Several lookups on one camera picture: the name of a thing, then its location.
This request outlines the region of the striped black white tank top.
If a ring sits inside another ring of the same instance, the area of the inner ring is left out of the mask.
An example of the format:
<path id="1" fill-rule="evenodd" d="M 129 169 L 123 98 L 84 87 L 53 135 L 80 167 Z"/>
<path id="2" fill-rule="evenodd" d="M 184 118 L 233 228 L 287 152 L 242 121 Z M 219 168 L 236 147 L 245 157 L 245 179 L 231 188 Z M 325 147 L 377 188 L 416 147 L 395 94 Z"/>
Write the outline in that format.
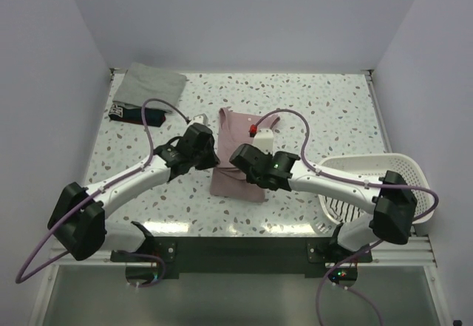
<path id="1" fill-rule="evenodd" d="M 339 223 L 349 223 L 363 214 L 359 208 L 341 200 L 325 197 L 324 204 L 329 215 Z"/>

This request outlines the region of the pink tank top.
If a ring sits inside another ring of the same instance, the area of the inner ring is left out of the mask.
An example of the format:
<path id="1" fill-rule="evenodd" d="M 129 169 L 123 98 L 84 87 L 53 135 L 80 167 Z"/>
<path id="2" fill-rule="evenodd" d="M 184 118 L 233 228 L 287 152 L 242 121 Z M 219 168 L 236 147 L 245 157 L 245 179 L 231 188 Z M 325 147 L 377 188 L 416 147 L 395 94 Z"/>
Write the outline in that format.
<path id="1" fill-rule="evenodd" d="M 210 193 L 250 203 L 263 203 L 265 190 L 246 181 L 246 176 L 230 163 L 231 155 L 243 143 L 252 144 L 249 129 L 261 119 L 258 115 L 238 113 L 221 108 L 217 135 L 217 157 L 220 164 L 212 171 Z"/>

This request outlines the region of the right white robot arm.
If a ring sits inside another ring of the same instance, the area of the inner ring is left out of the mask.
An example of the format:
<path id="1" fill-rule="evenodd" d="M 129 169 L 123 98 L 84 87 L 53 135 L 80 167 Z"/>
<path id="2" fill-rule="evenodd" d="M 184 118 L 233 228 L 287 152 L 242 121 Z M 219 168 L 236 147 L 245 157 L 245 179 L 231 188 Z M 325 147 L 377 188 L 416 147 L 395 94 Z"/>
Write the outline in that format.
<path id="1" fill-rule="evenodd" d="M 297 154 L 264 153 L 251 144 L 240 145 L 229 161 L 245 174 L 248 183 L 260 188 L 309 192 L 359 208 L 359 217 L 336 226 L 325 249 L 339 262 L 379 240 L 395 245 L 409 241 L 418 200 L 396 172 L 386 172 L 380 181 L 356 177 Z"/>

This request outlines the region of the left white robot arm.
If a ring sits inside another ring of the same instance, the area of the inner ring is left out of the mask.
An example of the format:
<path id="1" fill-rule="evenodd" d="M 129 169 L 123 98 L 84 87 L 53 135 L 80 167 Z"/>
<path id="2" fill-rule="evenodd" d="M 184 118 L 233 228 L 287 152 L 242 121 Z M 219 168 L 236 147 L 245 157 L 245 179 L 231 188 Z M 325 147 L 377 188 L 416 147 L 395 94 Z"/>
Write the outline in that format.
<path id="1" fill-rule="evenodd" d="M 152 149 L 151 157 L 121 174 L 86 187 L 66 186 L 47 227 L 77 261 L 100 250 L 126 251 L 135 260 L 145 261 L 153 252 L 151 233 L 140 223 L 112 223 L 109 217 L 149 189 L 191 169 L 206 170 L 218 163 L 213 132 L 193 123 L 176 142 Z"/>

